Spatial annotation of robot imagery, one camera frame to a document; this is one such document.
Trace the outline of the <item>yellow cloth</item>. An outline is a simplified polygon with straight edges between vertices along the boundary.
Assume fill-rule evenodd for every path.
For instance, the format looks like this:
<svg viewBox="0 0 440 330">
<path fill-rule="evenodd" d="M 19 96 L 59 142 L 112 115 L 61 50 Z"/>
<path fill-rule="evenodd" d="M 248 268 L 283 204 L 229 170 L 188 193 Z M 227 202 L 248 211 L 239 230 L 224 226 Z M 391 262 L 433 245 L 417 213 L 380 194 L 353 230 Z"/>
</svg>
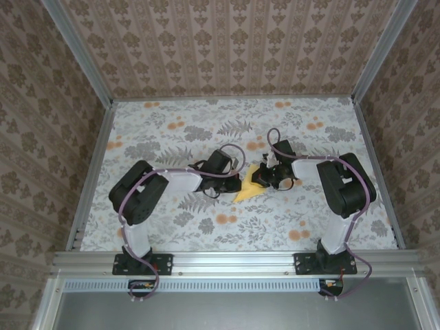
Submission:
<svg viewBox="0 0 440 330">
<path fill-rule="evenodd" d="M 252 183 L 252 175 L 258 169 L 259 166 L 257 166 L 256 164 L 250 165 L 249 170 L 242 181 L 241 190 L 237 193 L 236 197 L 234 198 L 233 201 L 234 203 L 239 203 L 240 201 L 250 199 L 252 197 L 263 194 L 266 191 L 266 188 L 264 188 L 262 185 Z"/>
</svg>

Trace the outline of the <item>black connector board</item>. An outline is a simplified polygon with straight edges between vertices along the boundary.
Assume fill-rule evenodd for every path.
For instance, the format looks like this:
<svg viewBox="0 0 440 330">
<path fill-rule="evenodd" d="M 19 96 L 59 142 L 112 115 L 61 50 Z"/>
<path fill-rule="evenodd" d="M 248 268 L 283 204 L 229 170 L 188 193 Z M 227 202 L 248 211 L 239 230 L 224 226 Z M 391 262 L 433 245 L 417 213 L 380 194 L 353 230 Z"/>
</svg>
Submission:
<svg viewBox="0 0 440 330">
<path fill-rule="evenodd" d="M 130 280 L 127 285 L 128 294 L 135 298 L 146 298 L 155 291 L 156 280 Z"/>
<path fill-rule="evenodd" d="M 344 288 L 344 283 L 341 278 L 333 279 L 320 279 L 319 280 L 320 291 L 319 294 L 324 297 L 339 296 Z"/>
</svg>

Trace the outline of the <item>floral table cover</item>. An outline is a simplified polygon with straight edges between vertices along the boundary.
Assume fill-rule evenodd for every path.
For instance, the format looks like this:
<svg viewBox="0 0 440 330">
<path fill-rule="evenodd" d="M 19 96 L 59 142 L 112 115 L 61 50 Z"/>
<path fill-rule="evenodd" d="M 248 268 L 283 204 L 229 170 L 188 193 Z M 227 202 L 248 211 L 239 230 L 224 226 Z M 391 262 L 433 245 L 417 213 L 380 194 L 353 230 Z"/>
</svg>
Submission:
<svg viewBox="0 0 440 330">
<path fill-rule="evenodd" d="M 276 138 L 297 154 L 354 153 L 373 175 L 350 98 L 238 98 L 116 102 L 109 141 L 82 236 L 81 250 L 122 247 L 118 216 L 108 195 L 139 160 L 181 168 L 223 147 L 259 164 Z M 319 183 L 284 181 L 280 190 L 234 203 L 233 194 L 164 194 L 147 220 L 158 251 L 312 250 L 331 211 Z"/>
</svg>

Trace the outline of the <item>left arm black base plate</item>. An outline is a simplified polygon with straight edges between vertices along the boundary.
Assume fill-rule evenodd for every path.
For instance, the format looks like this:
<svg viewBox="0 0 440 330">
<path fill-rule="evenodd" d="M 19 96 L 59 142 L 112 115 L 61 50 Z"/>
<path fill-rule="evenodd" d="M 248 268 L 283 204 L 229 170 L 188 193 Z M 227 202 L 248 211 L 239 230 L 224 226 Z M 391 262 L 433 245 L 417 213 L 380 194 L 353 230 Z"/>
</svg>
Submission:
<svg viewBox="0 0 440 330">
<path fill-rule="evenodd" d="M 172 254 L 152 254 L 147 261 L 160 276 L 169 276 L 172 274 Z M 134 259 L 130 255 L 116 254 L 113 261 L 112 274 L 117 276 L 152 276 L 154 272 L 147 265 Z"/>
</svg>

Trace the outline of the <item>aluminium corner post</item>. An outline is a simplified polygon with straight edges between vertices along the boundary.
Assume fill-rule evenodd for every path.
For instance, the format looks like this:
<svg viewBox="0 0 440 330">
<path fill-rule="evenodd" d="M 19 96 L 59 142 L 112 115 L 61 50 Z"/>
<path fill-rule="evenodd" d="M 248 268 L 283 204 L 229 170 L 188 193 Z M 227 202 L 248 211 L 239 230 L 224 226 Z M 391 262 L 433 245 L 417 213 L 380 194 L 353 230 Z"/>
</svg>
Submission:
<svg viewBox="0 0 440 330">
<path fill-rule="evenodd" d="M 97 97 L 106 109 L 111 108 L 113 97 L 109 88 L 106 86 L 100 75 L 100 70 L 91 56 L 90 51 L 81 39 L 80 33 L 74 27 L 67 11 L 64 9 L 61 0 L 41 0 L 56 27 L 65 39 L 72 54 L 77 60 L 84 75 L 86 75 L 90 85 L 93 87 Z"/>
<path fill-rule="evenodd" d="M 376 77 L 380 67 L 386 60 L 397 37 L 406 24 L 409 16 L 417 5 L 418 0 L 399 0 L 386 24 L 384 31 L 368 59 L 351 94 L 354 104 L 360 104 L 365 97 L 371 83 Z"/>
</svg>

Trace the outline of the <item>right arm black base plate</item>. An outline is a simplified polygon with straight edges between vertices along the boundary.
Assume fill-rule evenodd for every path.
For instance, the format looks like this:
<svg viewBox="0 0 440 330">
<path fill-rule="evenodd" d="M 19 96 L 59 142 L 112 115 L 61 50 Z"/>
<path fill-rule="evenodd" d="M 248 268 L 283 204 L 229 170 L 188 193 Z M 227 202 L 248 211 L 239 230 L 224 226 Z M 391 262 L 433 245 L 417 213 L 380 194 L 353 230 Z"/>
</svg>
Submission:
<svg viewBox="0 0 440 330">
<path fill-rule="evenodd" d="M 327 254 L 325 251 L 294 254 L 297 275 L 357 274 L 355 259 L 347 252 Z"/>
</svg>

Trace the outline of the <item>aluminium framed metal panel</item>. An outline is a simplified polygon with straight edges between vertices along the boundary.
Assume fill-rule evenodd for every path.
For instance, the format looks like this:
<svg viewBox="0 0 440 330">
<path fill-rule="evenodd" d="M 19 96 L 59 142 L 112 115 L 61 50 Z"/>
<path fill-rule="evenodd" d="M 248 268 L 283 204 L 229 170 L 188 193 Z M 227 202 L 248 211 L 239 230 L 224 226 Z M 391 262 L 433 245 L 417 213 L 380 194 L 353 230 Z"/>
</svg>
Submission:
<svg viewBox="0 0 440 330">
<path fill-rule="evenodd" d="M 440 330 L 422 278 L 376 278 L 339 300 L 311 292 L 71 291 L 51 279 L 32 330 Z"/>
</svg>

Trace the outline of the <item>aluminium side rail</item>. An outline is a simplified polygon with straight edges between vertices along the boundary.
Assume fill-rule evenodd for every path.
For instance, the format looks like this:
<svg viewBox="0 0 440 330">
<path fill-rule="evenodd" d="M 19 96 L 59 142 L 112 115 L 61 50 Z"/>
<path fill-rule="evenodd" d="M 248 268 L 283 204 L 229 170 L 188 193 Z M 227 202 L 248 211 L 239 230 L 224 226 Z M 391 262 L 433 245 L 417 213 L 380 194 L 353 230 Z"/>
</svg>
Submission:
<svg viewBox="0 0 440 330">
<path fill-rule="evenodd" d="M 380 195 L 381 195 L 382 201 L 384 203 L 386 213 L 387 213 L 388 218 L 390 220 L 390 226 L 393 231 L 393 235 L 395 237 L 397 247 L 400 250 L 405 250 L 406 244 L 404 242 L 402 231 L 400 230 L 399 223 L 398 223 L 398 220 L 397 220 L 397 217 L 395 214 L 395 210 L 393 208 L 393 204 L 392 204 L 390 195 L 388 193 L 388 189 L 386 187 L 384 176 L 382 174 L 380 164 L 378 162 L 377 155 L 376 155 L 376 152 L 375 152 L 375 149 L 373 146 L 373 142 L 371 140 L 369 130 L 366 125 L 366 122 L 365 122 L 365 119 L 364 119 L 359 102 L 354 100 L 353 101 L 353 108 L 354 108 L 354 111 L 356 114 L 358 124 L 360 126 L 360 130 L 362 132 L 362 136 L 364 138 L 364 142 L 365 142 L 368 156 L 371 161 L 371 165 L 372 165 L 372 168 L 373 168 L 373 171 L 375 174 L 375 178 L 376 178 L 376 182 L 377 182 L 377 185 L 378 185 L 378 188 L 380 191 Z"/>
<path fill-rule="evenodd" d="M 82 187 L 82 192 L 76 209 L 76 214 L 72 223 L 72 227 L 67 240 L 66 252 L 72 252 L 73 250 L 79 250 L 81 243 L 76 245 L 76 236 L 79 232 L 83 231 L 87 225 L 89 218 L 89 212 L 91 210 L 92 201 L 94 198 L 102 161 L 105 156 L 107 143 L 109 141 L 109 135 L 112 130 L 114 115 L 116 109 L 114 103 L 110 104 L 110 107 L 105 110 L 98 138 L 93 150 L 93 155 L 89 164 L 87 176 Z"/>
</svg>

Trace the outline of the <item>aluminium cross rail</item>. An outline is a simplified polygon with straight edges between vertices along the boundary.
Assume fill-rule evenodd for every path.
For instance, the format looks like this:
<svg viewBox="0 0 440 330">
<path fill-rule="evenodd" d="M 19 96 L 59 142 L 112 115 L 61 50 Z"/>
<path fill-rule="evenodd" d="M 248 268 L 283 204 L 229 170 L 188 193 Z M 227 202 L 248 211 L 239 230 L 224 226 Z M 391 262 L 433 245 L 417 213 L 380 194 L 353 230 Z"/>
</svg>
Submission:
<svg viewBox="0 0 440 330">
<path fill-rule="evenodd" d="M 49 269 L 65 278 L 110 278 L 116 252 L 57 252 Z M 172 278 L 295 278 L 295 251 L 173 252 Z M 372 277 L 421 277 L 414 250 L 356 250 L 368 261 Z"/>
</svg>

